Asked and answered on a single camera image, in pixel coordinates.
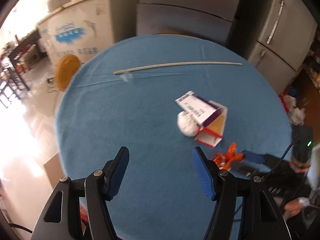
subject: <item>plastic bag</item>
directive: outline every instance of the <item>plastic bag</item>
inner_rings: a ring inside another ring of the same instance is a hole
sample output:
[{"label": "plastic bag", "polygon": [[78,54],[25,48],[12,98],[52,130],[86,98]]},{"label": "plastic bag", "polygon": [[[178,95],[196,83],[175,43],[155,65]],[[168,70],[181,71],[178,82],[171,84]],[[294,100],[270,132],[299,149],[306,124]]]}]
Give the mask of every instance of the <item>plastic bag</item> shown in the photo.
[{"label": "plastic bag", "polygon": [[294,125],[303,125],[304,118],[306,117],[304,113],[304,108],[299,109],[298,107],[294,108],[291,113],[289,113],[290,122]]},{"label": "plastic bag", "polygon": [[290,112],[292,112],[294,110],[295,107],[297,107],[297,102],[296,99],[289,96],[289,95],[285,95],[283,97],[283,100],[285,102],[285,104],[287,105],[287,108],[289,109]]},{"label": "plastic bag", "polygon": [[132,74],[131,73],[128,73],[128,72],[125,72],[125,73],[122,73],[120,75],[120,78],[124,81],[124,82],[129,82],[129,80],[132,78]]},{"label": "plastic bag", "polygon": [[186,136],[196,136],[199,132],[200,127],[191,118],[191,115],[185,111],[182,111],[177,116],[177,125],[179,130]]}]

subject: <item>cardboard box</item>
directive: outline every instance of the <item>cardboard box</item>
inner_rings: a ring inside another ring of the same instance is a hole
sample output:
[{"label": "cardboard box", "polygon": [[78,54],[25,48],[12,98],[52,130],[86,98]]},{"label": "cardboard box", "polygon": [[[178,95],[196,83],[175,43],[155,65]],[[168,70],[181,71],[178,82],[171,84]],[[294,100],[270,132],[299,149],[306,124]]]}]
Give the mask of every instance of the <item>cardboard box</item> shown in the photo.
[{"label": "cardboard box", "polygon": [[209,102],[219,105],[221,114],[206,127],[200,127],[200,131],[196,136],[196,141],[201,142],[210,147],[215,147],[222,140],[227,120],[228,108],[217,102]]},{"label": "cardboard box", "polygon": [[60,159],[59,159],[59,153],[53,156],[43,166],[44,166],[45,172],[47,173],[47,176],[52,188],[55,188],[60,178],[64,176]]},{"label": "cardboard box", "polygon": [[226,124],[228,109],[214,101],[206,101],[193,91],[189,91],[176,100],[177,104],[191,114],[200,126],[195,140],[215,147],[221,140]]}]

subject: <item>white crumpled ball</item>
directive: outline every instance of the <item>white crumpled ball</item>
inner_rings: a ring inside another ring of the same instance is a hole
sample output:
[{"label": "white crumpled ball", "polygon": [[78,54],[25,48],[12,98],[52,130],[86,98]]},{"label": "white crumpled ball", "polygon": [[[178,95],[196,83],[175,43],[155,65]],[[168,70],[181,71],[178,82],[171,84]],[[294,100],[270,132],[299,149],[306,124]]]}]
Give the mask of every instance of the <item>white crumpled ball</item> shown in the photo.
[{"label": "white crumpled ball", "polygon": [[198,124],[191,118],[189,113],[182,111],[177,116],[177,125],[179,130],[186,136],[196,136],[199,132],[200,127]]}]

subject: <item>refrigerator handle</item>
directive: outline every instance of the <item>refrigerator handle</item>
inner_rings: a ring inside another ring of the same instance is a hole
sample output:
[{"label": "refrigerator handle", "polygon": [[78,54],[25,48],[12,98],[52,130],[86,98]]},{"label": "refrigerator handle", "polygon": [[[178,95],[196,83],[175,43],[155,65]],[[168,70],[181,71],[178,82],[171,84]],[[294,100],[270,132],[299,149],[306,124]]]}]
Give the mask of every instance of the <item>refrigerator handle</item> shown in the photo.
[{"label": "refrigerator handle", "polygon": [[270,33],[270,36],[269,36],[269,38],[267,40],[267,44],[270,43],[270,41],[271,41],[271,39],[273,37],[273,34],[275,33],[275,30],[277,28],[277,25],[278,25],[278,22],[279,22],[279,19],[280,19],[280,16],[281,16],[281,12],[282,12],[282,9],[283,9],[283,6],[284,6],[284,0],[280,0],[280,4],[281,4],[281,6],[280,6],[280,9],[279,9],[279,12],[278,12],[278,16],[277,16],[275,25],[273,25],[272,31]]},{"label": "refrigerator handle", "polygon": [[259,65],[260,65],[260,63],[261,63],[261,61],[262,61],[262,59],[263,59],[263,57],[264,57],[265,53],[266,53],[266,51],[265,51],[265,50],[262,50],[262,51],[260,52],[259,60],[258,60],[258,62],[257,62],[257,64],[256,64],[256,68],[257,68],[257,67],[259,67]]}]

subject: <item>person's hand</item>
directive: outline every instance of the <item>person's hand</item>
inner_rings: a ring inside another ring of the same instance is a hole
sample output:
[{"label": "person's hand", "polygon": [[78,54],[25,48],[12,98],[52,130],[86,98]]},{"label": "person's hand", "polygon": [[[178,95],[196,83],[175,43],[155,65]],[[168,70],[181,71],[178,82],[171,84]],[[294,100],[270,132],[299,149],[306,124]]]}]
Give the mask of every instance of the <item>person's hand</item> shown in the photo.
[{"label": "person's hand", "polygon": [[298,198],[288,202],[284,206],[284,210],[290,212],[290,215],[288,216],[288,218],[299,214],[299,212],[301,211],[302,208],[303,208],[303,205],[299,202]]}]

